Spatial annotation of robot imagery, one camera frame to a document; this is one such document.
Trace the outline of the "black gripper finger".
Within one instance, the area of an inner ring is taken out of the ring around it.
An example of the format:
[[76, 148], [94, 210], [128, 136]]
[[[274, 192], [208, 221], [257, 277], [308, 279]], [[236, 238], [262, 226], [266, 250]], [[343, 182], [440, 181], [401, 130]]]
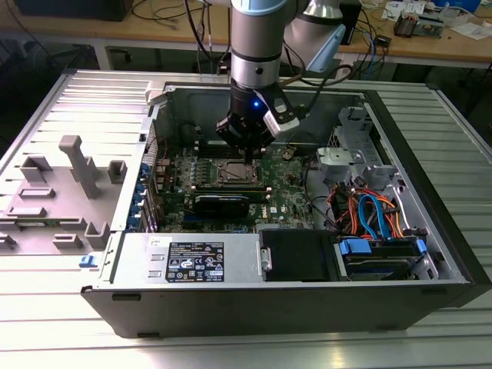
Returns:
[[238, 130], [240, 122], [237, 115], [227, 114], [216, 124], [216, 133], [231, 147], [241, 155], [246, 165], [250, 164], [250, 148], [248, 147], [247, 137]]
[[266, 128], [263, 131], [255, 131], [248, 137], [248, 164], [254, 159], [262, 158], [266, 148], [275, 140], [275, 137]]

